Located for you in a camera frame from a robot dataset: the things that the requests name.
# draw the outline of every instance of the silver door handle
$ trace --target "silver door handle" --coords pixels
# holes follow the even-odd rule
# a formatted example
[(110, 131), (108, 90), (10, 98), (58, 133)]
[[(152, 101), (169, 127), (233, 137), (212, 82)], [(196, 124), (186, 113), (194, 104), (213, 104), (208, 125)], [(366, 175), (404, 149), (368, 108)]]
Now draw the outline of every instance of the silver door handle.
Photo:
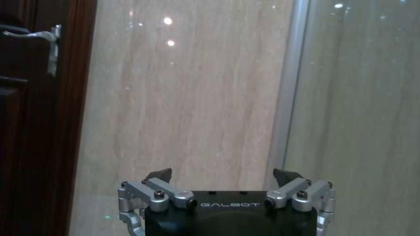
[(5, 36), (14, 37), (14, 38), (42, 38), (42, 39), (46, 39), (49, 42), (54, 42), (58, 39), (58, 37), (54, 34), (46, 31), (29, 33), (29, 34), (16, 34), (16, 33), (10, 33), (9, 31), (4, 31), (2, 34)]
[(16, 34), (9, 31), (4, 31), (2, 35), (13, 38), (42, 38), (49, 42), (49, 61), (48, 61), (48, 73), (53, 76), (57, 72), (57, 61), (58, 61), (58, 39), (61, 33), (61, 25), (56, 25), (50, 28), (50, 32), (41, 31), (29, 34)]

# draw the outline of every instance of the metal door frame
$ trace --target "metal door frame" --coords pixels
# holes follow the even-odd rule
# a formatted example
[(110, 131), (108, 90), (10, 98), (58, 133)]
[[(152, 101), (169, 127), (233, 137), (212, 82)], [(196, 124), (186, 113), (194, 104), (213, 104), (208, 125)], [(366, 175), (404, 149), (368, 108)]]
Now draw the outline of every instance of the metal door frame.
[(273, 131), (270, 137), (270, 147), (266, 161), (264, 189), (276, 188), (272, 170), (273, 168), (282, 169), (285, 163), (309, 3), (310, 0), (294, 0), (293, 3)]

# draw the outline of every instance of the wall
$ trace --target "wall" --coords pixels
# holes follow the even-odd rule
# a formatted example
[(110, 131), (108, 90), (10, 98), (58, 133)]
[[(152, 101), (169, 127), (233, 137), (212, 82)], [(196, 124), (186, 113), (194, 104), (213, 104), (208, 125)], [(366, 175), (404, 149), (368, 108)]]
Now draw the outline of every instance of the wall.
[(290, 11), (98, 1), (70, 235), (126, 234), (117, 188), (152, 170), (196, 190), (262, 188)]
[(329, 235), (420, 235), (418, 25), (417, 0), (310, 4), (285, 168), (334, 182)]

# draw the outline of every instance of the dark wooden door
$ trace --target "dark wooden door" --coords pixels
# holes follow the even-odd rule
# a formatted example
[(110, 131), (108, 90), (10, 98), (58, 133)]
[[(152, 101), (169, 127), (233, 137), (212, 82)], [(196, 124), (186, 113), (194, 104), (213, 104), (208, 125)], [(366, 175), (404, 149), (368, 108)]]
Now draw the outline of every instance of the dark wooden door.
[[(65, 235), (96, 0), (0, 0), (0, 235)], [(78, 9), (82, 4), (89, 8)], [(50, 43), (6, 36), (62, 25)], [(77, 40), (84, 47), (74, 45)]]

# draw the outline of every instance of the silver metal bracket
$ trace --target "silver metal bracket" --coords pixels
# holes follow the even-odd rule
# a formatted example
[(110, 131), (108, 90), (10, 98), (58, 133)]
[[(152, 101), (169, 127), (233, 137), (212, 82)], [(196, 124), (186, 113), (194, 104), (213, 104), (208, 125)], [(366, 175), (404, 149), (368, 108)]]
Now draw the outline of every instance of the silver metal bracket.
[(325, 236), (328, 224), (334, 217), (336, 190), (330, 182), (318, 180), (306, 190), (298, 191), (292, 197), (294, 210), (308, 212), (317, 210), (317, 236)]
[(317, 210), (316, 235), (325, 236), (328, 224), (334, 218), (336, 190), (328, 181), (310, 181), (296, 178), (277, 190), (266, 191), (265, 205), (272, 209), (284, 208), (292, 199), (294, 210), (308, 212)]
[(2, 32), (4, 35), (14, 38), (42, 38), (49, 42), (49, 58), (48, 58), (48, 73), (56, 76), (57, 61), (58, 61), (58, 39), (61, 36), (61, 25), (54, 25), (50, 32), (41, 31), (29, 34), (16, 34), (8, 31)]
[(274, 209), (284, 208), (293, 194), (301, 190), (305, 190), (308, 186), (309, 181), (302, 178), (296, 178), (277, 190), (266, 191), (266, 204), (270, 204)]
[(197, 201), (192, 191), (173, 187), (158, 178), (148, 179), (145, 185), (154, 190), (162, 190), (177, 208), (192, 209), (196, 207)]
[(142, 210), (149, 207), (153, 212), (164, 212), (169, 207), (169, 197), (162, 191), (154, 191), (138, 182), (128, 181), (118, 189), (120, 220), (126, 224), (130, 236), (144, 236), (141, 217), (134, 212), (137, 209), (144, 217)]

